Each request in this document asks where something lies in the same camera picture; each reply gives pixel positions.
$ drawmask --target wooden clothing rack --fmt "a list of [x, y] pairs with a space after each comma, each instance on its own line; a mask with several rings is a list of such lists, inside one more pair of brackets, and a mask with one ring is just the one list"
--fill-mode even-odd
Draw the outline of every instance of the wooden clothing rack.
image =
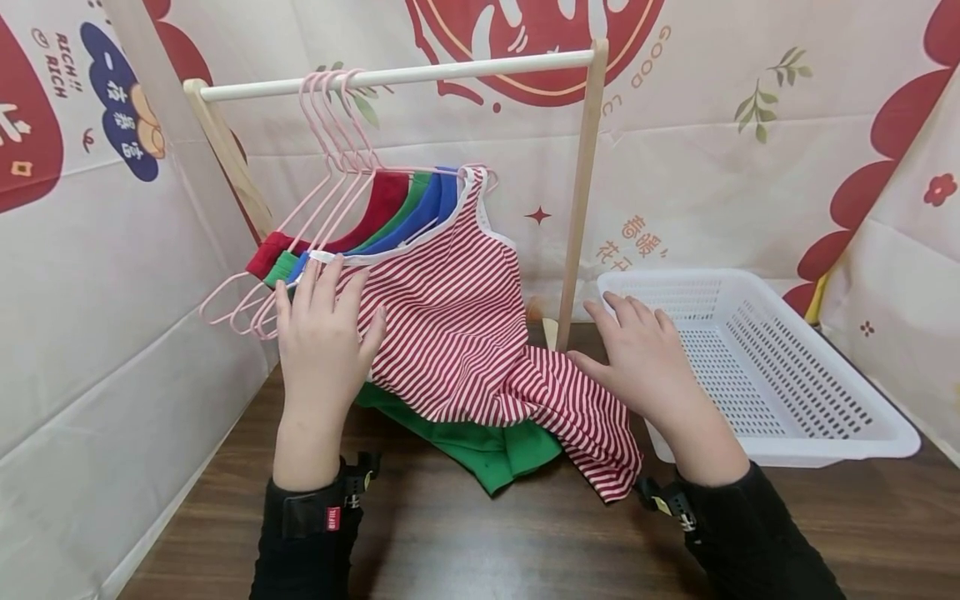
[[[587, 219], [590, 180], [593, 174], [593, 158], [596, 152], [597, 134], [600, 129], [607, 55], [607, 41], [605, 39], [595, 39], [589, 50], [368, 71], [350, 77], [347, 83], [348, 87], [372, 87], [510, 75], [513, 73], [555, 71], [575, 67], [587, 68], [583, 116], [580, 122], [580, 144], [577, 149], [577, 166], [573, 183], [573, 204], [570, 207], [570, 226], [566, 241], [564, 288], [560, 298], [556, 347], [559, 351], [566, 350], [569, 342], [573, 298], [576, 293], [580, 255], [584, 242], [584, 223]], [[344, 77], [344, 75], [334, 77], [331, 84], [340, 85]], [[247, 168], [247, 161], [243, 158], [233, 133], [227, 127], [227, 122], [217, 107], [217, 103], [225, 100], [294, 95], [300, 92], [302, 82], [303, 79], [289, 79], [214, 86], [209, 86], [199, 79], [183, 82], [183, 91], [190, 101], [190, 106], [196, 113], [197, 119], [200, 120], [214, 154], [220, 159], [220, 164], [223, 165], [227, 178], [233, 185], [233, 189], [240, 198], [241, 204], [247, 211], [247, 215], [261, 239], [266, 238], [274, 230], [276, 225], [274, 217], [270, 208], [263, 202], [263, 196], [254, 185]]]

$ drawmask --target white rod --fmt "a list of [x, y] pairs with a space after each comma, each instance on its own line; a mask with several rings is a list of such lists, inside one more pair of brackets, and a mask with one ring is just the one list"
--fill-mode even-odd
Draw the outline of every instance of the white rod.
[[[452, 62], [385, 71], [367, 71], [351, 77], [348, 87], [374, 87], [377, 85], [413, 84], [470, 77], [489, 77], [490, 75], [509, 75], [511, 73], [556, 71], [558, 69], [587, 66], [592, 59], [592, 50], [577, 50], [575, 52], [540, 54], [532, 57], [474, 60], [473, 62]], [[333, 78], [330, 85], [339, 86], [343, 77], [343, 75], [338, 75]], [[216, 85], [201, 89], [200, 97], [207, 102], [222, 102], [224, 100], [288, 96], [298, 93], [302, 83], [303, 78], [258, 82], [256, 84]]]

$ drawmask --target left hand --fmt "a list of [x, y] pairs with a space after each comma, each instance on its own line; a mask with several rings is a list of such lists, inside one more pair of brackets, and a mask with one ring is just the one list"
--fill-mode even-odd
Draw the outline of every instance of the left hand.
[[353, 276], [337, 299], [343, 265], [337, 256], [317, 279], [320, 263], [310, 260], [293, 303], [283, 282], [276, 285], [285, 398], [276, 432], [274, 483], [289, 492], [318, 490], [336, 479], [347, 411], [386, 334], [380, 309], [360, 340], [357, 317], [369, 274]]
[[320, 262], [309, 260], [293, 303], [283, 282], [277, 282], [276, 327], [285, 411], [345, 417], [383, 342], [386, 318], [382, 308], [362, 342], [357, 332], [368, 271], [353, 276], [337, 298], [343, 265], [344, 258], [338, 255], [317, 279]]

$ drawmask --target red star print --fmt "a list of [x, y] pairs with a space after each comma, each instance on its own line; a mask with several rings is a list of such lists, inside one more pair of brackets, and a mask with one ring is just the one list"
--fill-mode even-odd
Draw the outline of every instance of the red star print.
[[541, 225], [543, 223], [543, 219], [546, 219], [547, 217], [552, 217], [553, 215], [548, 212], [543, 212], [543, 206], [538, 206], [537, 212], [531, 212], [530, 214], [523, 215], [523, 216], [528, 219], [533, 219], [534, 221], [537, 222], [537, 225]]

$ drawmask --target pink wire hanger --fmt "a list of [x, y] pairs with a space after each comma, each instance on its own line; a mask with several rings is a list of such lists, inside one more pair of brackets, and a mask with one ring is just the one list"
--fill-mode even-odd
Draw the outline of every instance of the pink wire hanger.
[[[349, 72], [346, 73], [346, 76], [345, 76], [345, 77], [343, 78], [343, 80], [341, 81], [340, 97], [344, 99], [343, 105], [344, 105], [345, 112], [347, 113], [347, 116], [349, 117], [349, 119], [350, 119], [350, 121], [351, 121], [351, 123], [352, 123], [352, 125], [353, 125], [353, 129], [356, 131], [356, 133], [360, 136], [360, 139], [363, 141], [363, 145], [366, 147], [366, 151], [369, 153], [368, 155], [364, 155], [362, 152], [358, 151], [357, 148], [353, 145], [353, 143], [352, 143], [352, 141], [351, 141], [351, 139], [350, 139], [350, 136], [347, 135], [346, 132], [344, 132], [344, 129], [343, 129], [342, 127], [340, 127], [339, 120], [336, 118], [336, 116], [335, 116], [335, 114], [334, 114], [334, 112], [333, 112], [332, 105], [331, 105], [330, 98], [329, 98], [329, 94], [328, 94], [328, 84], [329, 84], [329, 79], [328, 79], [328, 78], [324, 78], [324, 81], [323, 81], [323, 90], [322, 90], [323, 95], [322, 95], [322, 99], [323, 99], [323, 101], [324, 101], [324, 107], [326, 108], [326, 112], [327, 112], [328, 116], [330, 117], [330, 119], [333, 121], [334, 127], [337, 129], [337, 131], [339, 131], [339, 132], [343, 135], [343, 137], [344, 137], [344, 139], [346, 140], [347, 145], [349, 146], [350, 150], [354, 153], [354, 156], [356, 156], [357, 158], [359, 158], [360, 160], [362, 160], [362, 161], [365, 163], [365, 165], [367, 165], [368, 167], [370, 167], [371, 177], [370, 177], [370, 179], [368, 180], [368, 182], [365, 183], [353, 196], [350, 196], [350, 195], [349, 195], [349, 192], [347, 192], [347, 194], [345, 194], [345, 195], [341, 198], [340, 202], [336, 203], [336, 205], [334, 206], [334, 208], [331, 210], [329, 216], [327, 217], [326, 221], [325, 221], [324, 224], [320, 227], [320, 230], [317, 232], [317, 235], [313, 238], [313, 240], [311, 240], [311, 243], [310, 243], [310, 246], [309, 246], [308, 249], [307, 249], [307, 252], [310, 252], [311, 250], [315, 250], [315, 249], [317, 249], [317, 248], [322, 248], [322, 247], [324, 247], [324, 246], [326, 245], [326, 243], [329, 241], [329, 238], [331, 237], [331, 235], [333, 234], [333, 232], [336, 230], [336, 228], [337, 228], [338, 226], [340, 226], [340, 223], [343, 221], [344, 217], [346, 217], [346, 215], [349, 214], [350, 210], [353, 208], [353, 206], [355, 205], [355, 203], [359, 200], [360, 196], [363, 194], [364, 191], [366, 191], [366, 188], [367, 188], [367, 186], [369, 185], [369, 183], [373, 181], [373, 177], [375, 176], [375, 173], [380, 172], [380, 171], [384, 171], [384, 172], [391, 172], [391, 173], [408, 173], [408, 174], [421, 173], [421, 172], [440, 173], [440, 174], [445, 174], [445, 175], [451, 175], [451, 174], [452, 174], [450, 171], [438, 169], [438, 168], [433, 167], [433, 166], [430, 166], [430, 167], [408, 167], [408, 166], [400, 166], [400, 167], [390, 166], [390, 167], [385, 167], [385, 166], [383, 165], [383, 161], [380, 159], [380, 156], [376, 153], [376, 150], [374, 149], [373, 145], [372, 145], [371, 142], [370, 142], [370, 139], [367, 137], [366, 132], [364, 131], [363, 125], [360, 123], [360, 121], [359, 121], [359, 119], [357, 118], [357, 116], [356, 116], [356, 114], [354, 113], [354, 111], [350, 108], [350, 106], [349, 106], [349, 101], [347, 100], [347, 94], [348, 94], [347, 88], [348, 88], [348, 83], [349, 83], [350, 78], [353, 77], [355, 74], [360, 73], [360, 72], [362, 72], [362, 71], [363, 71], [363, 69], [352, 69], [352, 70], [350, 70]], [[322, 115], [320, 114], [320, 111], [319, 111], [319, 110], [317, 109], [317, 107], [316, 107], [315, 86], [311, 86], [311, 89], [310, 89], [310, 100], [311, 100], [311, 103], [312, 103], [313, 106], [314, 106], [314, 109], [317, 111], [318, 117], [320, 117], [321, 122], [323, 123], [323, 122], [324, 122], [324, 118], [322, 117]], [[331, 136], [331, 139], [334, 140], [334, 143], [336, 144], [336, 141], [335, 141], [336, 138]], [[459, 177], [459, 178], [464, 177], [463, 170], [462, 170], [462, 169], [461, 169], [461, 170], [458, 170], [458, 172], [456, 173], [456, 175], [457, 175], [457, 177]], [[495, 187], [496, 187], [496, 181], [494, 180], [494, 184], [492, 185], [491, 190], [493, 190]], [[412, 236], [411, 239], [416, 238], [419, 234], [420, 234], [420, 232], [415, 233], [415, 234]], [[274, 299], [274, 298], [268, 298], [265, 302], [263, 302], [263, 304], [262, 304], [262, 305], [260, 306], [260, 308], [256, 311], [256, 314], [255, 314], [255, 315], [253, 316], [253, 318], [252, 318], [252, 327], [253, 327], [253, 330], [254, 330], [255, 334], [256, 334], [258, 337], [260, 337], [261, 339], [269, 340], [269, 339], [274, 339], [274, 338], [276, 337], [276, 329], [268, 332], [268, 331], [266, 331], [265, 328], [264, 328], [265, 325], [267, 325], [267, 324], [269, 324], [269, 323], [271, 323], [271, 322], [273, 322], [273, 321], [276, 320], [276, 314], [274, 314], [274, 315], [272, 315], [272, 316], [270, 316], [270, 317], [267, 316], [268, 313], [270, 312], [270, 309], [273, 308], [275, 304], [276, 304], [276, 299]]]
[[[376, 177], [376, 174], [377, 174], [378, 172], [383, 171], [382, 163], [381, 163], [381, 161], [380, 161], [380, 159], [379, 159], [379, 156], [376, 155], [376, 152], [375, 152], [375, 150], [373, 149], [373, 147], [372, 147], [372, 145], [371, 145], [371, 143], [370, 143], [370, 140], [369, 140], [369, 139], [366, 137], [366, 135], [363, 133], [363, 130], [362, 130], [361, 126], [360, 126], [359, 121], [356, 119], [356, 116], [353, 114], [353, 112], [349, 109], [349, 102], [346, 100], [346, 98], [347, 98], [347, 95], [346, 95], [346, 94], [347, 94], [348, 80], [349, 80], [349, 78], [352, 77], [354, 74], [359, 73], [359, 72], [360, 72], [360, 69], [353, 69], [353, 70], [351, 70], [351, 71], [349, 71], [349, 72], [336, 71], [336, 72], [333, 72], [331, 75], [334, 75], [334, 74], [335, 74], [335, 75], [340, 75], [340, 74], [342, 74], [342, 73], [346, 73], [346, 74], [347, 74], [347, 76], [344, 77], [344, 79], [343, 79], [343, 81], [342, 81], [342, 83], [341, 83], [340, 94], [341, 94], [341, 97], [345, 99], [344, 102], [343, 102], [344, 107], [345, 107], [345, 109], [346, 109], [346, 111], [347, 111], [348, 116], [350, 117], [351, 121], [353, 122], [354, 128], [360, 133], [361, 139], [363, 140], [364, 145], [366, 146], [366, 150], [369, 152], [369, 155], [365, 155], [363, 152], [361, 152], [360, 150], [358, 150], [358, 149], [356, 148], [356, 146], [353, 145], [353, 141], [350, 139], [350, 136], [348, 135], [348, 133], [347, 133], [346, 131], [344, 131], [344, 128], [343, 128], [343, 127], [340, 126], [339, 120], [336, 118], [336, 115], [335, 115], [334, 112], [333, 112], [332, 103], [330, 102], [329, 90], [328, 90], [328, 85], [329, 85], [329, 81], [330, 81], [329, 76], [323, 78], [323, 85], [322, 85], [322, 93], [323, 93], [323, 94], [322, 94], [321, 97], [322, 97], [323, 102], [324, 102], [324, 108], [326, 109], [326, 113], [327, 113], [327, 115], [329, 116], [330, 120], [332, 121], [334, 128], [335, 128], [338, 132], [340, 132], [341, 136], [342, 136], [342, 137], [344, 138], [344, 140], [346, 141], [346, 145], [349, 147], [349, 150], [352, 152], [352, 154], [353, 154], [354, 158], [357, 160], [357, 162], [363, 164], [363, 166], [364, 166], [365, 168], [363, 168], [361, 171], [362, 171], [363, 173], [366, 173], [367, 176], [366, 176], [365, 178], [358, 178], [357, 181], [360, 181], [360, 179], [363, 179], [363, 185], [361, 185], [361, 186], [359, 187], [359, 189], [357, 189], [355, 192], [353, 192], [353, 187], [354, 187], [354, 186], [352, 185], [352, 186], [343, 194], [343, 196], [341, 196], [340, 200], [333, 206], [333, 208], [332, 208], [332, 210], [330, 211], [329, 215], [327, 215], [326, 220], [324, 221], [324, 223], [323, 223], [323, 224], [321, 225], [321, 227], [320, 227], [320, 230], [317, 231], [317, 234], [316, 234], [316, 235], [314, 236], [314, 238], [311, 240], [310, 245], [309, 245], [309, 247], [307, 248], [307, 251], [306, 251], [306, 252], [309, 252], [310, 250], [314, 250], [314, 249], [316, 249], [316, 248], [322, 248], [322, 247], [326, 246], [327, 242], [329, 242], [329, 240], [330, 240], [330, 237], [333, 235], [333, 232], [336, 231], [337, 227], [340, 226], [341, 222], [342, 222], [342, 221], [344, 220], [344, 218], [349, 214], [350, 210], [354, 207], [354, 205], [357, 203], [357, 201], [360, 199], [360, 197], [363, 196], [363, 194], [364, 194], [364, 192], [367, 190], [367, 188], [370, 187], [370, 185], [373, 183], [373, 180], [374, 180], [374, 178]], [[317, 98], [317, 95], [316, 95], [315, 91], [316, 91], [315, 87], [314, 87], [314, 86], [311, 86], [311, 90], [310, 90], [310, 101], [311, 101], [311, 103], [314, 105], [314, 108], [315, 108], [315, 110], [317, 111], [318, 116], [320, 116], [321, 122], [323, 122], [323, 121], [324, 121], [324, 118], [323, 118], [321, 112], [319, 111], [319, 109], [316, 107], [316, 98]], [[324, 125], [324, 129], [327, 130], [327, 132], [329, 132], [329, 129], [328, 129], [325, 125]], [[337, 145], [337, 147], [338, 147], [338, 149], [339, 149], [340, 146], [339, 146], [339, 144], [338, 144], [337, 141], [336, 141], [336, 137], [335, 137], [335, 136], [331, 136], [331, 139], [333, 140], [334, 144]], [[317, 211], [315, 211], [315, 214], [316, 214], [317, 212], [319, 212], [321, 208], [322, 208], [322, 206], [318, 206], [318, 209], [317, 209]], [[256, 334], [257, 334], [261, 339], [273, 339], [273, 338], [276, 336], [276, 331], [275, 331], [275, 330], [274, 330], [274, 331], [271, 331], [271, 332], [269, 332], [269, 333], [264, 330], [264, 325], [266, 325], [266, 324], [268, 324], [268, 323], [270, 323], [270, 322], [272, 322], [272, 321], [274, 321], [274, 320], [276, 319], [276, 314], [274, 314], [274, 315], [271, 316], [271, 317], [267, 317], [267, 314], [269, 313], [270, 309], [273, 308], [275, 304], [276, 304], [276, 300], [275, 300], [275, 299], [268, 299], [267, 301], [265, 301], [265, 302], [263, 303], [263, 305], [261, 305], [260, 309], [257, 310], [256, 313], [253, 315], [253, 319], [252, 319], [253, 328], [254, 328]]]
[[[317, 74], [311, 74], [311, 76], [312, 76], [312, 75], [322, 76], [323, 74], [317, 73]], [[350, 163], [349, 165], [347, 165], [346, 162], [342, 160], [343, 156], [334, 156], [334, 155], [330, 152], [329, 148], [327, 147], [326, 143], [324, 142], [323, 136], [320, 134], [320, 132], [319, 132], [318, 129], [317, 129], [316, 124], [314, 123], [313, 119], [310, 117], [310, 114], [309, 114], [309, 112], [308, 112], [308, 110], [307, 110], [307, 108], [306, 108], [306, 105], [305, 105], [304, 102], [303, 102], [302, 92], [303, 92], [303, 87], [304, 87], [305, 85], [314, 84], [314, 81], [317, 79], [317, 78], [314, 78], [314, 77], [311, 77], [311, 76], [308, 76], [307, 78], [305, 78], [303, 84], [301, 85], [301, 90], [300, 90], [300, 108], [302, 109], [303, 114], [304, 114], [304, 116], [306, 117], [307, 124], [308, 124], [308, 126], [309, 126], [309, 128], [310, 128], [310, 131], [312, 131], [312, 133], [314, 134], [314, 137], [316, 137], [316, 138], [317, 138], [317, 141], [320, 143], [321, 150], [322, 150], [323, 153], [324, 153], [324, 163], [326, 164], [326, 167], [327, 167], [327, 173], [326, 173], [326, 177], [324, 177], [324, 178], [321, 180], [321, 182], [318, 183], [318, 184], [313, 188], [313, 190], [311, 190], [310, 193], [307, 194], [306, 197], [303, 198], [303, 200], [293, 209], [293, 211], [291, 211], [291, 213], [287, 216], [287, 218], [284, 219], [283, 223], [281, 223], [280, 226], [277, 228], [278, 231], [283, 231], [283, 230], [287, 227], [287, 225], [289, 225], [290, 222], [294, 219], [294, 217], [296, 217], [297, 214], [299, 214], [300, 211], [306, 206], [306, 204], [307, 204], [314, 196], [316, 196], [316, 194], [317, 194], [321, 189], [323, 189], [323, 187], [324, 187], [324, 186], [330, 181], [330, 179], [333, 177], [333, 171], [334, 171], [334, 169], [336, 169], [337, 171], [340, 171], [342, 175], [341, 175], [340, 179], [337, 181], [337, 183], [336, 183], [336, 185], [334, 186], [334, 188], [330, 191], [329, 194], [327, 194], [327, 198], [324, 199], [324, 202], [326, 202], [326, 200], [328, 200], [328, 199], [337, 191], [337, 189], [339, 189], [339, 188], [343, 185], [344, 181], [345, 181], [346, 178], [347, 178], [347, 173], [348, 173], [348, 171], [355, 170], [355, 168], [356, 168], [352, 163]], [[316, 212], [315, 212], [315, 213], [310, 217], [310, 219], [308, 220], [307, 226], [309, 225], [310, 221], [312, 221], [314, 218], [316, 218]], [[297, 245], [297, 242], [300, 240], [300, 238], [301, 238], [301, 236], [302, 236], [302, 233], [303, 233], [303, 231], [306, 229], [307, 226], [304, 226], [303, 229], [302, 229], [300, 232], [298, 232], [297, 236], [294, 238], [294, 240], [293, 240], [293, 242], [291, 243], [290, 247], [287, 249], [288, 252], [292, 252], [292, 251], [293, 251], [294, 247]], [[247, 310], [248, 308], [252, 308], [252, 307], [254, 307], [254, 306], [257, 306], [258, 304], [262, 304], [262, 302], [265, 301], [266, 298], [268, 298], [268, 297], [270, 296], [270, 295], [268, 294], [267, 296], [264, 296], [263, 298], [260, 298], [260, 299], [258, 299], [258, 300], [254, 300], [253, 302], [248, 302], [248, 300], [250, 300], [250, 298], [251, 298], [258, 290], [263, 290], [263, 289], [268, 289], [268, 290], [269, 290], [269, 288], [267, 287], [267, 285], [266, 285], [263, 281], [261, 281], [261, 280], [259, 280], [259, 279], [257, 280], [257, 283], [253, 286], [253, 288], [250, 290], [250, 292], [248, 292], [247, 295], [246, 295], [242, 300], [240, 300], [240, 302], [237, 304], [237, 306], [236, 306], [232, 311], [228, 312], [226, 315], [223, 315], [223, 316], [221, 316], [221, 317], [219, 317], [219, 318], [216, 318], [216, 319], [210, 321], [210, 320], [208, 320], [208, 319], [206, 318], [206, 316], [205, 316], [205, 314], [204, 314], [206, 308], [207, 308], [207, 307], [209, 306], [209, 304], [213, 301], [213, 299], [216, 298], [225, 288], [227, 288], [228, 285], [230, 285], [233, 281], [236, 281], [236, 280], [238, 280], [238, 279], [243, 278], [244, 276], [249, 276], [249, 275], [250, 275], [250, 274], [247, 273], [246, 271], [243, 272], [243, 273], [235, 274], [235, 275], [233, 275], [233, 276], [228, 277], [223, 283], [221, 283], [219, 286], [217, 286], [217, 288], [216, 288], [216, 289], [206, 298], [206, 300], [204, 300], [204, 302], [200, 305], [199, 312], [200, 312], [201, 318], [204, 319], [208, 324], [211, 324], [211, 325], [219, 324], [219, 323], [222, 323], [223, 321], [229, 320], [230, 327], [231, 327], [234, 331], [236, 331], [237, 333], [239, 333], [239, 334], [241, 334], [241, 335], [244, 335], [244, 334], [246, 334], [246, 333], [249, 333], [249, 332], [251, 331], [251, 329], [250, 329], [249, 327], [248, 327], [247, 329], [245, 329], [245, 330], [240, 330], [240, 329], [238, 329], [237, 324], [236, 324], [236, 318], [237, 318], [237, 315], [238, 315], [238, 314], [242, 313], [243, 311]]]

